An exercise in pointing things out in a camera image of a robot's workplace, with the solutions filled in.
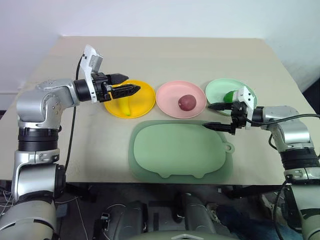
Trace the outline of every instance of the black cable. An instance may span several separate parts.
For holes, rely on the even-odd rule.
[[[278,235],[280,240],[284,240],[284,238],[282,237],[281,232],[279,230],[279,226],[277,225],[277,208],[278,208],[278,202],[279,202],[281,192],[282,192],[283,188],[286,186],[286,184],[287,184],[287,180],[285,180],[282,183],[281,188],[280,188],[278,194],[276,195],[276,198],[274,201],[274,206],[273,206],[273,211],[272,211],[272,222],[273,222],[276,234]]]
[[[271,135],[270,135],[270,137],[269,137],[268,143],[269,143],[269,145],[270,145],[273,149],[278,150],[278,149],[276,148],[276,146],[272,144],[271,139],[272,139],[272,133],[271,133]]]
[[[263,125],[270,125],[270,124],[277,124],[277,123],[281,123],[281,122],[285,122],[288,120],[292,120],[292,119],[299,119],[299,118],[305,118],[305,117],[314,117],[314,118],[319,118],[320,119],[320,115],[319,114],[299,114],[299,115],[295,115],[295,116],[289,116],[286,118],[282,118],[282,119],[278,119],[278,120],[274,120],[274,121],[268,121],[268,122],[259,122],[259,121],[252,121],[249,118],[247,118],[245,115],[245,120],[251,124],[257,125],[257,126],[263,126]]]
[[[75,80],[78,80],[79,78],[79,70],[80,70],[80,63],[81,63],[82,57],[80,57],[80,60],[78,62],[78,65],[76,66],[76,72],[75,72]],[[73,107],[73,116],[72,116],[72,124],[71,124],[71,133],[70,133],[70,139],[69,139],[69,147],[68,147],[68,154],[66,156],[66,161],[64,165],[64,171],[67,171],[68,165],[69,165],[69,160],[70,160],[70,154],[71,154],[71,146],[72,146],[72,139],[74,137],[74,129],[75,129],[75,119],[76,119],[76,112],[77,112],[77,107]]]

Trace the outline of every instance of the green silicone mat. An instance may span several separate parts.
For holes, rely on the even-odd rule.
[[[234,147],[232,144],[228,144],[231,146],[231,150],[226,151],[225,153],[225,162],[218,170],[211,171],[206,173],[202,178],[196,178],[193,175],[170,175],[167,178],[161,177],[158,173],[146,170],[141,167],[135,158],[135,140],[138,133],[150,126],[162,125],[162,124],[192,124],[192,125],[201,125],[206,123],[206,121],[199,120],[151,120],[139,123],[132,132],[130,143],[129,143],[129,151],[128,151],[128,161],[130,170],[135,178],[140,181],[148,182],[148,183],[177,183],[177,184],[218,184],[225,182],[231,175],[233,170],[233,159],[232,152]],[[218,134],[223,143],[227,143],[227,140],[222,132],[214,132],[212,131],[212,135]]]

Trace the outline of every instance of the green plate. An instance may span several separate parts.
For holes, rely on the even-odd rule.
[[[256,107],[258,104],[258,99],[255,92],[243,82],[237,81],[232,78],[219,78],[216,80],[212,80],[205,88],[205,96],[210,104],[223,103],[224,96],[227,93],[238,90],[242,87],[247,87],[251,92],[252,96],[254,97],[254,107]],[[223,110],[219,112],[227,116],[231,115],[231,110]]]
[[[201,125],[203,123],[206,123],[206,121],[199,121],[199,120],[152,120],[152,121],[145,121],[145,122],[139,123],[134,128],[134,130],[132,132],[130,143],[129,143],[129,151],[128,151],[129,167],[130,167],[130,170],[131,170],[133,176],[135,176],[135,178],[137,178],[140,181],[148,182],[148,183],[218,184],[218,183],[225,182],[230,177],[230,175],[232,173],[232,169],[233,169],[232,152],[234,151],[234,147],[232,144],[227,143],[227,140],[222,132],[210,131],[210,132],[212,132],[213,136],[218,135],[220,137],[221,142],[224,143],[223,146],[227,145],[230,147],[230,149],[225,152],[225,161],[224,161],[223,165],[220,168],[218,168],[217,170],[214,170],[214,168],[213,168],[214,171],[211,171],[211,172],[208,172],[205,174],[204,173],[199,174],[199,175],[195,174],[195,175],[197,175],[198,178],[193,176],[192,173],[185,175],[185,172],[178,172],[178,174],[176,174],[177,172],[175,172],[175,171],[171,171],[170,174],[161,172],[162,176],[166,177],[166,178],[163,178],[160,176],[160,174],[158,174],[154,171],[151,171],[150,169],[147,170],[147,169],[143,168],[136,161],[135,140],[136,140],[136,137],[139,134],[139,132],[142,131],[143,129],[150,127],[150,126],[163,125],[163,124],[170,124],[170,125],[177,124],[177,126],[178,125],[181,126],[183,124]],[[181,166],[181,162],[173,163],[172,165],[177,166],[177,164]]]

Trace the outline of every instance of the yellow plate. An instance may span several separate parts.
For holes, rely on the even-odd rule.
[[[104,107],[112,115],[123,119],[134,119],[147,114],[155,105],[156,93],[155,90],[146,82],[129,79],[119,85],[134,84],[140,86],[140,90],[132,96],[128,96],[128,104],[130,108],[130,116],[124,114],[119,107],[119,98],[104,102]]]

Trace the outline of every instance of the pink plate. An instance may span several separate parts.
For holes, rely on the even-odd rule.
[[[191,94],[196,99],[195,108],[183,111],[178,105],[179,99]],[[207,98],[200,87],[188,81],[170,81],[163,84],[156,92],[156,103],[159,108],[171,117],[189,119],[199,115],[206,107]]]

